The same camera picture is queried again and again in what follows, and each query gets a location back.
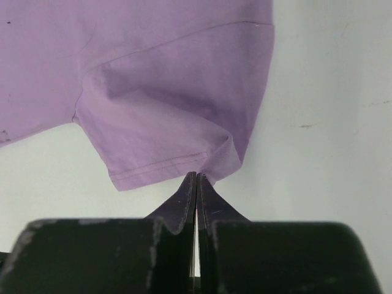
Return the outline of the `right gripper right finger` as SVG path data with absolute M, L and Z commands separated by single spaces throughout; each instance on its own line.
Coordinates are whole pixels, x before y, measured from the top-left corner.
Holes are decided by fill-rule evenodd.
M 338 222 L 256 222 L 197 176 L 202 293 L 380 293 L 364 247 Z

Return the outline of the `purple t shirt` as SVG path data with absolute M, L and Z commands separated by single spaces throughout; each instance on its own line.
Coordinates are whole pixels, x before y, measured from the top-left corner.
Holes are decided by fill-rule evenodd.
M 1 145 L 78 124 L 117 190 L 241 168 L 271 1 L 2 1 Z

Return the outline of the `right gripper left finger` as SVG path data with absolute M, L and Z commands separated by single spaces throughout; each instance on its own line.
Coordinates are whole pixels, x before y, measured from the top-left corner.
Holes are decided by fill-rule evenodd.
M 196 174 L 141 218 L 41 219 L 1 268 L 2 293 L 187 293 Z

